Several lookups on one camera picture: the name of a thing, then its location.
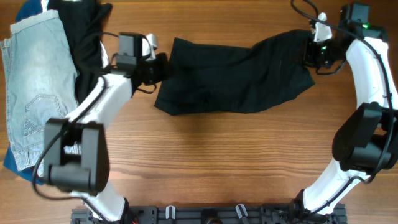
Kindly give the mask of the black shorts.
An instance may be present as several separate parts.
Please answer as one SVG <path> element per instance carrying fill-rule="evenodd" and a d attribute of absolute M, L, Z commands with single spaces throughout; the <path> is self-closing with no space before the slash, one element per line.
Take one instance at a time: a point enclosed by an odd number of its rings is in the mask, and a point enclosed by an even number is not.
<path fill-rule="evenodd" d="M 176 38 L 171 73 L 160 86 L 155 107 L 173 116 L 257 113 L 293 100 L 315 84 L 302 62 L 310 36 L 309 31 L 292 30 L 250 48 Z"/>

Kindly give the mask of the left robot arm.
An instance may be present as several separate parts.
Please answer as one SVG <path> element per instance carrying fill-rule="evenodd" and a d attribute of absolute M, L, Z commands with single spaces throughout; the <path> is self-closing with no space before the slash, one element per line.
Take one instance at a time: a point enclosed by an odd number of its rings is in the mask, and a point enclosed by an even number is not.
<path fill-rule="evenodd" d="M 155 53 L 154 34 L 122 32 L 119 50 L 100 67 L 90 67 L 77 53 L 76 63 L 98 74 L 96 86 L 80 106 L 45 124 L 45 148 L 37 165 L 41 181 L 79 199 L 93 223 L 138 223 L 127 199 L 109 182 L 110 161 L 105 130 L 141 85 L 156 86 L 168 72 L 165 53 Z"/>

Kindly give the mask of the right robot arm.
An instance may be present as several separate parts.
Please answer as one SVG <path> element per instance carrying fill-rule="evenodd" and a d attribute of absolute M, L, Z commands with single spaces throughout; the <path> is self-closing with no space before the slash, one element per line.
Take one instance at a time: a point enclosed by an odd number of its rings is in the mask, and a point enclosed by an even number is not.
<path fill-rule="evenodd" d="M 369 6 L 352 2 L 341 8 L 338 25 L 324 13 L 309 17 L 312 37 L 303 62 L 318 75 L 351 67 L 356 111 L 336 132 L 333 158 L 321 176 L 300 191 L 289 208 L 293 223 L 325 223 L 337 203 L 356 185 L 370 184 L 397 163 L 397 90 L 388 61 L 386 30 L 372 26 Z"/>

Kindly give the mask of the white garment in pile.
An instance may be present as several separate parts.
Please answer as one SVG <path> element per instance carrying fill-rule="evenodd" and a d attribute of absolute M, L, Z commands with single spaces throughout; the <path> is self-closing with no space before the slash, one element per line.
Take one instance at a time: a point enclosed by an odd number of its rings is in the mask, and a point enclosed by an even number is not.
<path fill-rule="evenodd" d="M 41 0 L 40 1 L 40 4 L 42 6 L 42 12 L 47 11 L 48 3 L 49 3 L 49 0 Z M 102 59 L 102 64 L 103 64 L 103 68 L 104 68 L 105 66 L 109 65 L 109 57 L 108 57 L 108 54 L 107 54 L 106 49 L 102 42 L 100 42 L 100 46 L 101 46 L 101 59 Z"/>

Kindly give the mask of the black garment in pile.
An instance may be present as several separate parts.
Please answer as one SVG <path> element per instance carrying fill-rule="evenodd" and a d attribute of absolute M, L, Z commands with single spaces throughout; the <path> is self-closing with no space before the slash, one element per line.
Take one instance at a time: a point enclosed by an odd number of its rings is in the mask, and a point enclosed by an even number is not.
<path fill-rule="evenodd" d="M 99 77 L 97 71 L 103 67 L 100 33 L 113 5 L 97 0 L 50 0 L 47 8 L 58 11 L 62 21 L 78 71 L 75 96 L 82 103 L 94 89 Z"/>

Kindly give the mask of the light blue denim shorts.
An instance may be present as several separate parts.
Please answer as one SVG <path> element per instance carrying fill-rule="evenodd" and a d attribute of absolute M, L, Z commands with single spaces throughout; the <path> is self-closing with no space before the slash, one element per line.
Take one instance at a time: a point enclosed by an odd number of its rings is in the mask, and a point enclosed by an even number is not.
<path fill-rule="evenodd" d="M 6 121 L 16 169 L 35 166 L 44 150 L 44 127 L 77 108 L 74 66 L 58 11 L 10 26 L 1 41 L 6 81 Z"/>

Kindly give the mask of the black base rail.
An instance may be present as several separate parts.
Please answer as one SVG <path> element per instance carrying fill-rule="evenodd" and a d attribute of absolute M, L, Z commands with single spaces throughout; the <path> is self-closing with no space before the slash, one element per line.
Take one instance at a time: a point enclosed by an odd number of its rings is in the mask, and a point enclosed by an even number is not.
<path fill-rule="evenodd" d="M 136 216 L 134 223 L 163 224 L 163 223 L 318 223 L 314 216 L 307 220 L 289 220 L 289 206 L 287 204 L 268 204 L 260 207 L 245 207 L 238 211 L 235 207 L 197 207 L 175 208 L 173 206 L 158 208 L 155 206 L 131 207 Z"/>

